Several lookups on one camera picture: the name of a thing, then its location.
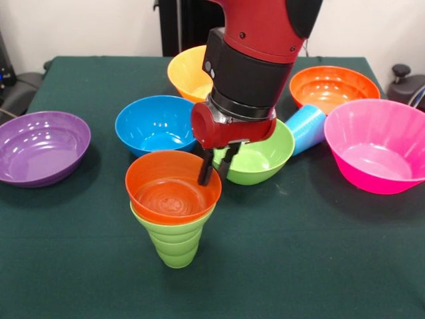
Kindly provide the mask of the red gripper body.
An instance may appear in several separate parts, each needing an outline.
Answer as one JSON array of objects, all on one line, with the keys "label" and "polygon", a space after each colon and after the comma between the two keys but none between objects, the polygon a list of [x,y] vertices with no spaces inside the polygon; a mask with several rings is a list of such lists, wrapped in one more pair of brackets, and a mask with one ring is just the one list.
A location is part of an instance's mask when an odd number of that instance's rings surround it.
[{"label": "red gripper body", "polygon": [[274,133],[276,124],[275,112],[265,120],[248,122],[223,114],[210,102],[198,102],[191,111],[193,136],[204,149],[261,142]]}]

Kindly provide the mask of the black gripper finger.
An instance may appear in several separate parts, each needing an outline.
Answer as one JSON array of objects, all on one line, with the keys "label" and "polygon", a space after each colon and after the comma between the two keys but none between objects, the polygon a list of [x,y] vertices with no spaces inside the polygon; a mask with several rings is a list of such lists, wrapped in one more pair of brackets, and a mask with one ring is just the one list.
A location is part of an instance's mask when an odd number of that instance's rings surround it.
[{"label": "black gripper finger", "polygon": [[213,171],[213,158],[214,150],[205,149],[203,152],[203,163],[197,180],[198,184],[201,186],[207,186],[209,184]]},{"label": "black gripper finger", "polygon": [[239,152],[241,145],[242,142],[235,142],[230,144],[225,152],[224,157],[221,159],[217,171],[222,181],[227,178],[232,159]]}]

